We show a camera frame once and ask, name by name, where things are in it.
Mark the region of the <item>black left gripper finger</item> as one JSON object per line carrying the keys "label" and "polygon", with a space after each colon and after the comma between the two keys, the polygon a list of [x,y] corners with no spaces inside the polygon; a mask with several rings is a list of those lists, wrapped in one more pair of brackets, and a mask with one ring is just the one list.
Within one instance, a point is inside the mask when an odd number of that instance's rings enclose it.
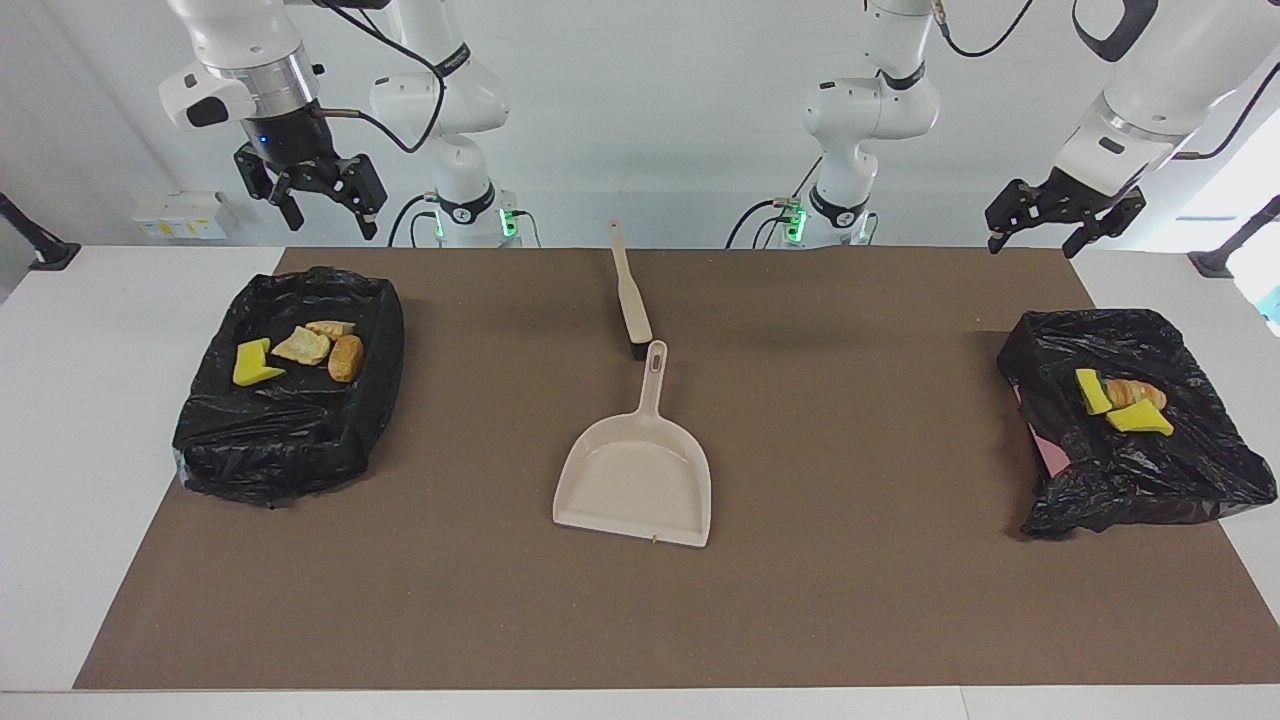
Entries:
{"label": "black left gripper finger", "polygon": [[1043,223],[1043,199],[1044,191],[1024,179],[1011,179],[1005,184],[986,209],[989,254],[998,254],[1015,233]]}
{"label": "black left gripper finger", "polygon": [[1132,214],[1126,210],[1111,210],[1103,217],[1087,218],[1062,243],[1062,255],[1074,259],[1098,240],[1119,237],[1130,224]]}

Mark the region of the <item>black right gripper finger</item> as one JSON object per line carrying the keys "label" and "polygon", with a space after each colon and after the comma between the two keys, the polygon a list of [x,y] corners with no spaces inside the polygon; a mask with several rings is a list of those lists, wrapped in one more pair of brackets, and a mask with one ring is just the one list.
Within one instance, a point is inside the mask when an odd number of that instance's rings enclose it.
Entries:
{"label": "black right gripper finger", "polygon": [[326,196],[347,209],[365,241],[378,233],[378,214],[388,195],[372,159],[367,154],[334,158],[328,164]]}
{"label": "black right gripper finger", "polygon": [[251,143],[243,143],[234,152],[236,168],[250,197],[274,206],[289,231],[298,231],[305,217],[300,205],[292,197],[291,177],[285,172],[275,179],[268,172],[268,164],[259,156]]}

